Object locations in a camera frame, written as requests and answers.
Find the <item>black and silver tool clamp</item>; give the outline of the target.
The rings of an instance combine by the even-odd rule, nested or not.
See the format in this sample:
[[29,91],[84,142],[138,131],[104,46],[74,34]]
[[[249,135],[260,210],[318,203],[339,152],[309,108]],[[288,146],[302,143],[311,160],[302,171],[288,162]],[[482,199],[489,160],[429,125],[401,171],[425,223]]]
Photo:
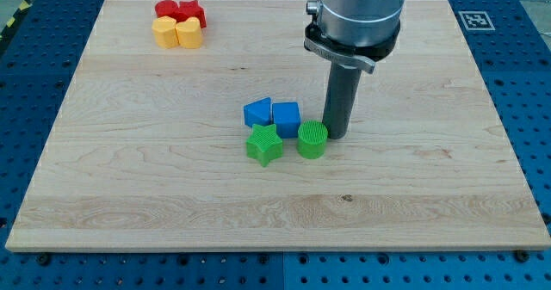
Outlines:
[[304,47],[334,64],[371,73],[394,49],[399,12],[317,12],[305,28]]

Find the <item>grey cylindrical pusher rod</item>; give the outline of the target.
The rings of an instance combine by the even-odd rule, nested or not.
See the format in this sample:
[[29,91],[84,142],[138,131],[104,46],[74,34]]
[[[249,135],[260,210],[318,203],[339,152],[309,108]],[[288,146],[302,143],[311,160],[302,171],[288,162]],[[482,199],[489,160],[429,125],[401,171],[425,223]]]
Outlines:
[[341,139],[347,133],[361,74],[357,68],[331,64],[322,119],[329,139]]

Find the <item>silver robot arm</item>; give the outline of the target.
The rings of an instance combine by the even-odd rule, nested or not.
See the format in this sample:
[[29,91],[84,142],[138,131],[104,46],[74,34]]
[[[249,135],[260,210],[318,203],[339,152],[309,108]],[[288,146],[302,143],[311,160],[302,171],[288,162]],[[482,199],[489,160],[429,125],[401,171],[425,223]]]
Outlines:
[[348,130],[357,87],[363,73],[394,49],[405,0],[310,0],[312,17],[304,47],[331,62],[322,123],[330,139]]

